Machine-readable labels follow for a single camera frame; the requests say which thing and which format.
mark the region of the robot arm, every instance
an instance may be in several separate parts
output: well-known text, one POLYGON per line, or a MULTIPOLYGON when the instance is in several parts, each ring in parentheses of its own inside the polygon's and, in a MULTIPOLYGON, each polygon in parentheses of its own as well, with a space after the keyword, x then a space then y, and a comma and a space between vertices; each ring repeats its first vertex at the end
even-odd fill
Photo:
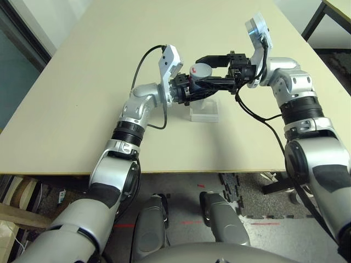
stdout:
POLYGON ((16 263, 99 262, 120 203, 136 188, 139 146, 150 113, 154 107, 172 103, 169 78, 183 65, 174 46, 165 46, 159 65, 160 85, 140 85, 131 91, 90 175, 87 197, 70 204, 16 263))
POLYGON ((272 44, 265 21, 260 15, 248 21, 246 27, 255 47, 251 59, 234 52, 201 58, 191 67, 188 82, 175 78, 176 90, 184 90, 185 85, 189 86, 189 95, 177 101, 186 104, 206 98, 218 90, 236 94, 245 84, 249 88, 256 87, 258 83, 270 86, 285 122, 286 170, 297 190, 299 184, 308 184, 323 217, 319 218, 319 214, 315 213, 316 219, 327 232, 330 230, 330 235, 339 245, 339 253, 347 258, 351 239, 350 155, 330 119, 324 117, 311 76, 290 58, 267 58, 264 61, 264 51, 268 54, 272 44), (228 65, 225 78, 212 77, 208 70, 228 65), (194 68, 197 75, 204 77, 193 80, 194 68))

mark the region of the cable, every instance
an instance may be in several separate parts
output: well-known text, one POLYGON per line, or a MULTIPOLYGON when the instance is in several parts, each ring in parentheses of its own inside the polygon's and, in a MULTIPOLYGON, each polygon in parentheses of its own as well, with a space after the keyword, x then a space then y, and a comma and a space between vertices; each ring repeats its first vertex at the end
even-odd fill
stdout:
MULTIPOLYGON (((144 54, 144 56, 141 58, 139 64, 138 64, 138 67, 137 67, 137 70, 135 71, 135 74, 134 74, 134 77, 133 77, 133 83, 132 83, 132 89, 134 89, 134 86, 135 86, 135 82, 137 80, 137 76, 138 76, 138 73, 139 73, 139 70, 140 70, 140 67, 141 65, 143 64, 145 58, 155 49, 158 49, 158 48, 161 48, 162 50, 164 50, 166 48, 165 45, 156 45, 152 48, 150 48, 148 51, 146 51, 146 53, 144 54)), ((164 101, 163 101, 163 117, 164 117, 164 122, 163 122, 163 126, 162 127, 158 127, 158 126, 155 126, 155 125, 152 125, 152 124, 148 124, 149 127, 152 127, 152 128, 155 128, 155 129, 158 129, 158 130, 163 130, 165 129, 166 125, 167 125, 167 103, 166 103, 166 98, 163 98, 164 101)))
POLYGON ((237 91, 236 91, 235 100, 238 102, 239 106, 240 106, 247 114, 249 114, 249 115, 250 115, 251 117, 253 117, 254 119, 256 119, 256 120, 258 120, 259 122, 261 122, 261 123, 263 123, 264 125, 266 125, 266 126, 273 132, 273 134, 274 134, 274 136, 275 136, 275 138, 276 138, 276 140, 277 140, 277 142, 278 142, 278 144, 279 144, 280 150, 281 150, 281 152, 284 154, 284 147, 283 147, 283 144, 281 143, 281 140, 280 140, 278 134, 276 133, 275 129, 274 129, 271 125, 269 125, 269 124, 266 122, 266 121, 269 121, 269 120, 271 120, 271 119, 280 117, 281 114, 275 115, 275 116, 270 117, 270 118, 263 118, 263 117, 261 117, 261 116, 255 114, 253 111, 251 111, 251 110, 245 105, 245 103, 242 101, 242 99, 240 98, 240 95, 239 95, 240 89, 241 89, 244 85, 246 85, 247 83, 252 82, 252 81, 254 81, 255 79, 259 78, 259 77, 263 74, 264 70, 265 70, 266 67, 267 67, 268 44, 267 44, 267 41, 266 41, 265 39, 263 39, 263 41, 262 41, 262 46, 263 46, 263 48, 264 48, 264 51, 263 51, 263 64, 262 64, 261 70, 260 70, 260 72, 259 72, 256 76, 254 76, 253 78, 251 78, 251 79, 248 80, 248 81, 244 81, 244 82, 241 84, 241 86, 240 86, 240 87, 237 89, 237 91))
POLYGON ((43 195, 43 184, 41 183, 41 184, 40 184, 40 196, 39 196, 39 201, 38 201, 37 208, 35 209, 35 211, 38 211, 40 202, 41 202, 41 200, 42 200, 42 195, 43 195))
POLYGON ((19 241, 18 241, 18 239, 16 238, 15 233, 13 232, 13 230, 11 229, 11 227, 10 227, 10 226, 7 224, 7 222, 6 222, 6 221, 4 221, 4 222, 5 222, 5 224, 7 225, 7 227, 10 229, 10 231, 11 231, 11 233, 12 233, 13 237, 15 238, 16 242, 18 243, 18 245, 20 245, 20 246, 21 246, 21 248, 22 248, 21 255, 22 255, 22 254, 23 254, 23 252, 25 251, 24 246, 22 245, 22 243, 21 243, 21 242, 19 242, 19 241))
MULTIPOLYGON (((137 219, 135 220, 135 224, 134 224, 135 226, 137 225, 138 220, 139 220, 139 215, 137 216, 137 219)), ((137 229, 135 226, 134 226, 133 234, 132 234, 131 250, 129 252, 129 263, 133 263, 133 243, 134 243, 135 230, 137 229)))
POLYGON ((136 191, 133 193, 133 197, 131 198, 131 200, 129 201, 129 203, 126 205, 126 207, 118 213, 118 215, 116 215, 116 218, 115 218, 115 221, 114 221, 114 224, 117 223, 125 214, 125 212, 129 209, 129 207, 131 207, 133 201, 135 200, 136 196, 138 195, 139 193, 139 190, 140 190, 140 181, 141 181, 141 166, 140 166, 140 161, 139 159, 137 159, 137 163, 138 163, 138 166, 139 166, 139 173, 138 173, 138 181, 137 181, 137 189, 136 191))
POLYGON ((167 241, 167 244, 168 244, 169 246, 171 246, 167 234, 166 234, 166 241, 167 241))
POLYGON ((156 46, 150 48, 148 51, 146 51, 146 53, 144 54, 144 56, 141 58, 141 60, 140 60, 140 62, 139 62, 139 64, 138 64, 137 70, 135 71, 135 74, 134 74, 134 78, 133 78, 133 83, 132 83, 132 88, 131 88, 131 90, 134 89, 135 82, 136 82, 136 80, 137 80, 137 76, 138 76, 140 67, 141 67, 141 65, 143 64, 145 58, 146 58, 152 51, 154 51, 155 49, 158 49, 158 48, 163 49, 163 48, 165 48, 165 45, 156 45, 156 46))
POLYGON ((164 122, 163 122, 163 126, 162 127, 158 127, 158 126, 155 126, 155 125, 152 125, 152 124, 148 124, 148 126, 152 127, 152 128, 155 128, 155 129, 158 129, 158 130, 165 129, 165 127, 167 125, 167 104, 166 104, 166 100, 163 103, 163 119, 164 119, 164 122))

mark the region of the wooden table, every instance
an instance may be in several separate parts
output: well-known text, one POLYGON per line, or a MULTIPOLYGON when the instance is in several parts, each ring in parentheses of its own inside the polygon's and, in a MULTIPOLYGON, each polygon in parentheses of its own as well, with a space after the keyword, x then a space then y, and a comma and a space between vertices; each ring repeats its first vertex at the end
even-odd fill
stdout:
MULTIPOLYGON (((173 44, 188 72, 204 55, 253 54, 245 21, 266 19, 271 56, 294 58, 314 81, 325 116, 351 150, 351 99, 275 4, 249 1, 96 0, 72 30, 0 135, 3 174, 88 175, 128 98, 135 68, 150 47, 173 44)), ((154 52, 137 84, 159 82, 154 52)), ((225 69, 214 70, 224 76, 225 69)), ((279 113, 269 87, 243 89, 242 99, 268 117, 279 113)), ((189 121, 189 108, 172 106, 165 130, 148 128, 141 144, 143 172, 284 170, 271 131, 245 114, 228 92, 214 96, 219 123, 189 121)), ((162 124, 162 109, 150 123, 162 124)), ((281 119, 271 121, 284 140, 281 119)))

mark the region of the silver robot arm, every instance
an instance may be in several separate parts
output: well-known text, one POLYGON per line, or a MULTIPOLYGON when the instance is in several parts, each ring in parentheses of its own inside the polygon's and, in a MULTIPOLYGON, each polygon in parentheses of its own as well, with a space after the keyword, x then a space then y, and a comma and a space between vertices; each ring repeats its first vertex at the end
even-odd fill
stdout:
POLYGON ((137 160, 148 118, 154 107, 172 104, 169 78, 183 63, 167 45, 159 62, 161 84, 134 88, 112 138, 90 175, 87 197, 70 204, 16 263, 97 262, 110 235, 122 200, 131 194, 140 173, 137 160))
MULTIPOLYGON (((246 23, 246 27, 256 54, 257 50, 262 48, 259 47, 258 39, 266 38, 268 43, 271 43, 271 40, 263 18, 258 16, 250 21, 251 23, 246 23)), ((262 60, 256 60, 259 61, 256 64, 261 65, 262 60)), ((324 116, 311 76, 302 71, 300 65, 290 58, 268 58, 262 77, 248 86, 254 88, 257 82, 272 88, 282 113, 287 139, 285 166, 288 174, 295 182, 307 183, 327 228, 339 245, 339 253, 345 258, 349 257, 350 154, 337 135, 331 120, 324 116)))

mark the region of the black strap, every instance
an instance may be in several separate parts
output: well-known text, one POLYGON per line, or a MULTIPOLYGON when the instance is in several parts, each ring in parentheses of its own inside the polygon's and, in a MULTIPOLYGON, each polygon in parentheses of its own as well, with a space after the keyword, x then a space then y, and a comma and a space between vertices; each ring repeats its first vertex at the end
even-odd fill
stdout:
POLYGON ((326 222, 324 221, 323 217, 321 214, 317 211, 315 208, 314 204, 311 202, 311 200, 308 198, 307 194, 305 193, 304 189, 300 186, 300 184, 296 181, 295 178, 293 178, 288 172, 287 172, 289 178, 291 179, 292 183, 294 184, 294 188, 300 196, 302 203, 304 206, 308 209, 308 211, 311 213, 311 215, 316 219, 316 221, 319 223, 319 225, 324 229, 325 232, 331 237, 336 242, 333 234, 330 232, 326 222))

